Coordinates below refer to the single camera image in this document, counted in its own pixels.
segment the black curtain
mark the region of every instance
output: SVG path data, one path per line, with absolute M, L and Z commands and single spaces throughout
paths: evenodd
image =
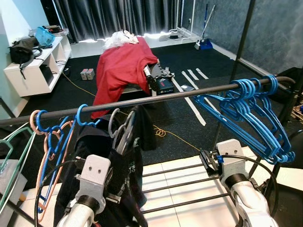
M 167 32 L 176 26 L 177 0 L 54 0 L 63 27 L 74 42 Z

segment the teal bag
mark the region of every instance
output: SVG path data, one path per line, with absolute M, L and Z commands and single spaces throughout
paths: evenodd
M 43 27 L 38 27 L 35 35 L 41 46 L 49 46 L 55 40 L 55 36 Z

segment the white wall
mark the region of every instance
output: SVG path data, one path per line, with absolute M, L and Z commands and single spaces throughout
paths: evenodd
M 18 116 L 27 103 L 20 98 L 4 75 L 3 69 L 11 64 L 9 49 L 13 41 L 28 35 L 32 28 L 48 25 L 40 0 L 0 0 L 0 96 Z M 0 107 L 0 119 L 8 115 Z

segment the yellow cable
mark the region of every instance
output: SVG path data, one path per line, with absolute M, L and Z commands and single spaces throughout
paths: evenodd
M 81 89 L 82 91 L 85 91 L 85 92 L 91 94 L 92 96 L 96 97 L 93 93 L 90 93 L 89 91 L 84 90 L 83 88 L 80 88 L 79 86 L 75 85 L 75 84 L 74 84 L 74 83 L 73 83 L 73 82 L 64 74 L 64 72 L 62 72 L 62 74 L 63 74 L 63 75 L 64 75 L 64 76 L 65 76 L 65 77 L 66 77 L 66 78 L 67 78 L 75 87 L 77 87 L 77 88 Z M 163 130 L 163 129 L 159 128 L 159 127 L 156 126 L 156 125 L 153 125 L 153 126 L 156 127 L 156 128 L 155 128 L 155 130 L 156 130 L 155 135 L 156 135 L 156 136 L 165 137 L 165 136 L 166 136 L 166 133 L 169 133 L 169 134 L 171 134 L 171 135 L 177 137 L 178 139 L 182 140 L 182 141 L 185 142 L 186 144 L 190 145 L 190 146 L 193 147 L 194 149 L 200 151 L 200 150 L 199 150 L 198 148 L 196 148 L 194 145 L 191 145 L 190 143 L 188 143 L 187 141 L 185 141 L 185 140 L 182 139 L 181 137 L 177 136 L 176 134 L 174 134 L 174 133 L 172 133 L 172 132 L 170 132 L 170 131 Z
M 87 91 L 87 90 L 84 90 L 83 88 L 80 88 L 79 86 L 77 86 L 77 85 L 75 85 L 65 74 L 64 74 L 64 72 L 62 72 L 62 74 L 75 86 L 75 87 L 77 87 L 77 88 L 79 88 L 79 89 L 81 89 L 82 91 L 85 91 L 85 92 L 87 92 L 87 93 L 89 93 L 89 94 L 91 94 L 92 96 L 94 96 L 94 97 L 96 97 L 93 93 L 90 93 L 89 91 Z

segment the blue dustpan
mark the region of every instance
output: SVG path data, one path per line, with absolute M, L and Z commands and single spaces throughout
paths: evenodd
M 203 40 L 200 41 L 200 50 L 209 50 L 213 48 L 213 45 L 209 39 L 205 39 L 204 42 L 202 41 Z

